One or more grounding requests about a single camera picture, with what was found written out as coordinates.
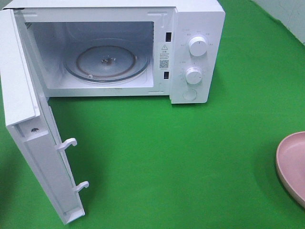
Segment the white microwave knob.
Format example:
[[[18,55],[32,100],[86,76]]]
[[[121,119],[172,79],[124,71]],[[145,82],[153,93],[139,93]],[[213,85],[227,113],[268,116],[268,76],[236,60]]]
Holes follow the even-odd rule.
[[[202,81],[202,77],[202,70],[195,67],[189,68],[185,73],[187,83],[192,85],[200,83]]]
[[[195,36],[191,38],[188,45],[192,56],[199,57],[207,52],[207,40],[203,36]]]

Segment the white microwave oven body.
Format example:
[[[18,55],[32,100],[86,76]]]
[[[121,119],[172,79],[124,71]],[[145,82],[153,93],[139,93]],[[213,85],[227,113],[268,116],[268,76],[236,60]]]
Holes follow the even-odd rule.
[[[25,20],[28,31],[21,40],[46,97],[167,95],[173,104],[208,99],[225,19],[215,0],[14,0],[5,9]],[[207,40],[207,52],[199,57],[189,51],[195,36]],[[146,70],[113,83],[68,72],[64,57],[69,45],[105,38],[151,42]],[[203,74],[195,85],[185,78],[192,67]],[[189,89],[197,91],[193,101],[183,98]]]

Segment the white microwave door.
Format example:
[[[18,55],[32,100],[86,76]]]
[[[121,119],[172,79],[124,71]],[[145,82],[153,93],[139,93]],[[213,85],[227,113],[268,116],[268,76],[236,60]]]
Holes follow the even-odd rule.
[[[0,13],[0,74],[5,125],[64,224],[85,212],[65,154],[75,138],[61,140],[52,110],[21,40],[25,20],[12,9]]]

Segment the glass microwave turntable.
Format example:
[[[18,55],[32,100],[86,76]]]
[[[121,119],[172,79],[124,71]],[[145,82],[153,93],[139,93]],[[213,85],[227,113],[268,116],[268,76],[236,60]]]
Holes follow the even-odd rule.
[[[66,49],[64,65],[72,75],[86,81],[120,82],[146,70],[152,52],[151,42],[115,38],[75,42]]]

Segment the green table cloth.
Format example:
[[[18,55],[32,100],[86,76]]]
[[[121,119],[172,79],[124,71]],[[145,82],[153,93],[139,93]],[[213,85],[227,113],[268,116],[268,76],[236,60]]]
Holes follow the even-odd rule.
[[[223,0],[209,99],[51,98],[85,215],[64,225],[0,124],[3,229],[302,229],[276,149],[305,128],[305,48],[249,0]]]

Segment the round white door release button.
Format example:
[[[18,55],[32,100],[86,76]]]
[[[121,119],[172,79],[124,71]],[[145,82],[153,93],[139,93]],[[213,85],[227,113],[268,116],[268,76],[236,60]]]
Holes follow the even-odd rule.
[[[188,101],[193,101],[197,97],[197,91],[194,89],[189,89],[183,92],[183,98]]]

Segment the pink round plate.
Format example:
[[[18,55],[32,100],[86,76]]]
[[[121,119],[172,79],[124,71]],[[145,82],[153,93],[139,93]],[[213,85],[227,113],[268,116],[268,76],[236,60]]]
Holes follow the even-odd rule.
[[[285,137],[277,147],[276,170],[288,193],[305,206],[305,133]]]

